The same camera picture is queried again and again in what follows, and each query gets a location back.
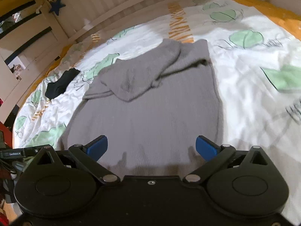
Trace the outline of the grey knitted sweater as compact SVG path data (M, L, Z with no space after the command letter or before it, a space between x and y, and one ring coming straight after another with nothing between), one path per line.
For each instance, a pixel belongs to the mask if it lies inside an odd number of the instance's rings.
M59 139L59 148L108 138L100 164L118 176L184 176L201 166L195 142L220 144L222 101L208 43L164 39L103 68Z

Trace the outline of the black sock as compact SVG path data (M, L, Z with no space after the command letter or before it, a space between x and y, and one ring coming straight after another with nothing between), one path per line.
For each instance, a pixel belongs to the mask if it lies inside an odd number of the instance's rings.
M54 99L63 94L70 82L80 73L76 68L71 68L63 72L63 75L56 82L48 83L45 96Z

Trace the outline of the white patterned duvet cover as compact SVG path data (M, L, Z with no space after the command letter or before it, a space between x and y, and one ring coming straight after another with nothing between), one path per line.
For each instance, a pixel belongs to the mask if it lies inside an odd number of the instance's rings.
M256 8L233 0L176 0L123 21L63 52L20 108L14 147L56 146L96 74L117 58L142 54L163 38L206 39L223 102L224 142L264 148L290 189L283 215L299 224L300 40ZM48 83L71 68L80 73L63 94L48 99Z

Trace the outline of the dark blue star decoration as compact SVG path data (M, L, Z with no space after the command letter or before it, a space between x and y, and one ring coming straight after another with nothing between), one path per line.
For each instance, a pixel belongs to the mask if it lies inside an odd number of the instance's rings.
M50 10L49 13L54 13L57 16L59 16L60 9L65 7L66 5L62 3L62 0L55 0L55 1L50 1Z

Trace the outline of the orange bed sheet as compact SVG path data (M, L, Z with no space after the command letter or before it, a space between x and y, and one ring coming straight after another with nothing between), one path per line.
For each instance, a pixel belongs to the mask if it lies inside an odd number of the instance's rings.
M260 0L233 0L241 5L254 7L263 15L268 17L272 22L282 27L295 38L300 40L300 15L290 10L286 10L268 2Z

